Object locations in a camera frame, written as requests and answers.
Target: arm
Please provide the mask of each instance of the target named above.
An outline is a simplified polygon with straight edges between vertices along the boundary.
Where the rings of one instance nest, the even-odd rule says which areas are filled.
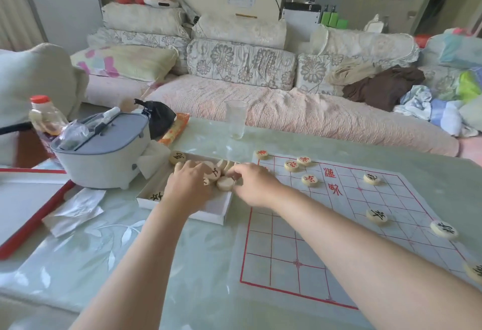
[[[482,293],[442,268],[282,185],[254,164],[234,166],[249,205],[269,207],[303,236],[377,329],[480,328]]]
[[[159,328],[174,250],[189,215],[211,194],[203,185],[205,166],[176,165],[162,201],[140,235],[81,313],[71,330],[154,330]]]

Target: plastic cup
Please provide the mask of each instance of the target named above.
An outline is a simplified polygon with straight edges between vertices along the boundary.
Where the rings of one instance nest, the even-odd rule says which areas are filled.
[[[229,100],[226,102],[226,123],[229,124],[229,136],[232,139],[241,139],[244,135],[248,103],[242,100]]]

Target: glass table top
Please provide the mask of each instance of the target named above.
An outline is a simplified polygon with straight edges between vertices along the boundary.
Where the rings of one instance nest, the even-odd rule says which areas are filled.
[[[469,160],[254,127],[246,127],[243,139],[236,141],[224,123],[196,118],[171,148],[240,162],[250,162],[255,149],[266,149],[399,172],[444,221],[458,228],[468,249],[482,254],[482,169]],[[128,190],[108,190],[101,205],[105,213],[70,234],[57,239],[38,229],[9,260],[0,261],[0,292],[81,311],[142,229],[150,211],[139,208],[136,195],[145,184],[139,175]],[[237,296],[227,277],[238,223],[248,216],[247,205],[234,197],[225,226],[188,220],[176,248],[160,328],[359,328]]]

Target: black bag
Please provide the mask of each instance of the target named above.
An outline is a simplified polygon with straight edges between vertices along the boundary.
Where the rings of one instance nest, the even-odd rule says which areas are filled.
[[[176,119],[176,113],[160,101],[142,101],[134,99],[134,104],[139,104],[144,107],[142,114],[147,115],[149,118],[149,132],[151,134],[151,139],[159,139],[163,137]]]

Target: right arm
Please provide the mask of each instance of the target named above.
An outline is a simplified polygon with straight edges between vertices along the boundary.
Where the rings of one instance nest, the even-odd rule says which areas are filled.
[[[278,213],[316,252],[377,329],[479,329],[482,292],[455,275],[282,185],[255,164],[234,191],[246,203]]]

